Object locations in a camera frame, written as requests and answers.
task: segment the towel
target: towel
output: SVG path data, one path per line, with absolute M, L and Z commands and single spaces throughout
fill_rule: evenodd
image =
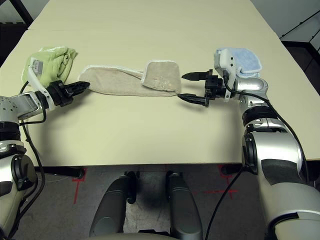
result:
M 255 53 L 247 48 L 224 47 L 217 51 L 228 49 L 235 60 L 236 75 L 239 78 L 259 77 L 262 65 Z
M 174 61 L 153 60 L 145 71 L 123 66 L 89 65 L 78 77 L 90 83 L 89 89 L 121 96 L 174 96 L 180 93 L 179 66 Z
M 66 81 L 76 51 L 66 46 L 43 47 L 38 52 L 33 53 L 27 59 L 22 72 L 22 82 L 28 81 L 28 67 L 32 69 L 39 82 L 47 87 L 51 82 L 61 80 Z

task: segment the table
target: table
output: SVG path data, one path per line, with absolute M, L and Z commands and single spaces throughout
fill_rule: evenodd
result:
M 78 52 L 66 84 L 87 65 L 143 70 L 152 59 L 176 61 L 181 75 L 207 71 L 217 48 L 248 48 L 260 58 L 267 95 L 295 129 L 306 158 L 320 159 L 320 97 L 249 0 L 51 0 L 0 68 L 0 95 L 19 92 L 30 54 L 61 45 Z M 183 79 L 182 92 L 203 96 L 204 82 Z M 239 163 L 238 105 L 218 99 L 205 108 L 176 96 L 88 91 L 29 131 L 44 166 Z

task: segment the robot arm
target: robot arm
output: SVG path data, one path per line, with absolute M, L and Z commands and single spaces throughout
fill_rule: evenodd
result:
M 268 101 L 267 82 L 258 77 L 236 77 L 234 59 L 227 49 L 218 52 L 214 60 L 214 67 L 223 79 L 212 75 L 212 70 L 187 73 L 182 77 L 192 81 L 205 80 L 205 95 L 185 93 L 178 97 L 206 107 L 209 100 L 219 97 L 225 102 L 229 98 L 240 101 L 245 127 L 242 165 L 257 175 L 268 236 L 279 240 L 318 239 L 320 193 L 304 184 L 300 177 L 302 150 L 286 125 L 262 100 Z
M 29 67 L 29 83 L 35 91 L 0 96 L 0 238 L 9 235 L 26 190 L 37 181 L 33 162 L 25 155 L 19 120 L 68 105 L 90 85 L 83 81 L 64 85 L 59 80 L 44 88 L 32 74 Z

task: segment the white wall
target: white wall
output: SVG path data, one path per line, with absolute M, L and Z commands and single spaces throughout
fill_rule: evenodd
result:
M 251 2 L 279 37 L 320 10 L 320 0 L 251 0 Z M 308 42 L 319 29 L 320 12 L 281 40 Z M 320 47 L 320 32 L 311 43 L 316 49 Z
M 21 0 L 29 14 L 33 19 L 40 14 L 45 5 L 49 2 L 49 0 Z M 10 1 L 5 1 L 2 5 L 0 5 L 0 22 L 23 22 L 20 15 L 17 13 L 15 8 L 12 6 Z

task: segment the red tape mark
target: red tape mark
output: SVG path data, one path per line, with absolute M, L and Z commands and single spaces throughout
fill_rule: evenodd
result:
M 226 184 L 227 184 L 227 186 L 228 186 L 229 183 L 230 183 L 229 179 L 232 178 L 232 175 L 224 175 L 224 174 L 222 173 L 222 171 L 221 171 L 221 168 L 222 168 L 222 167 L 223 167 L 222 164 L 219 164 L 219 165 L 218 165 L 220 177 L 223 178 L 223 179 L 226 179 Z M 231 189 L 230 189 L 230 190 L 228 191 L 230 199 L 233 199 L 233 198 L 232 198 L 232 193 L 237 193 L 237 192 L 238 192 L 237 190 L 231 190 Z
M 203 191 L 204 194 L 222 194 L 224 193 L 225 190 L 207 190 L 207 191 Z M 234 189 L 230 189 L 228 191 L 228 193 L 237 193 L 238 190 L 234 190 Z
M 86 179 L 87 169 L 84 168 L 83 170 L 84 170 L 84 175 L 83 175 L 82 178 L 72 178 L 72 182 L 76 182 L 73 204 L 76 204 L 76 203 L 77 203 L 77 198 L 78 198 L 78 191 L 79 191 L 79 184 L 80 184 L 80 182 L 84 182 L 85 179 Z

